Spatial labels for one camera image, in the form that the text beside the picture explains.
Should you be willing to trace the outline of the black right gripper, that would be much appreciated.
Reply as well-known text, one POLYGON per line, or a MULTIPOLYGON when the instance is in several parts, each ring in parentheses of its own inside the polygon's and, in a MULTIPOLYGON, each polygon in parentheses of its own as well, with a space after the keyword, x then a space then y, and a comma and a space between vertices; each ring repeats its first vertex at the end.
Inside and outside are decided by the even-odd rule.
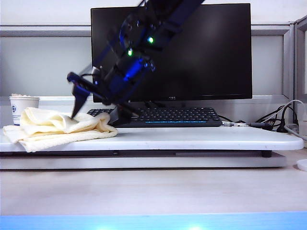
POLYGON ((136 109, 125 105, 137 86, 144 77, 144 68, 132 67, 124 72, 114 67, 108 74, 102 68, 92 68, 91 73, 77 75, 70 72, 67 80, 73 83, 72 94, 75 97, 74 108, 71 114, 73 119, 85 104, 88 96, 92 93, 103 104, 117 105, 109 114, 109 125, 116 127, 131 122, 132 118, 138 118, 136 109))

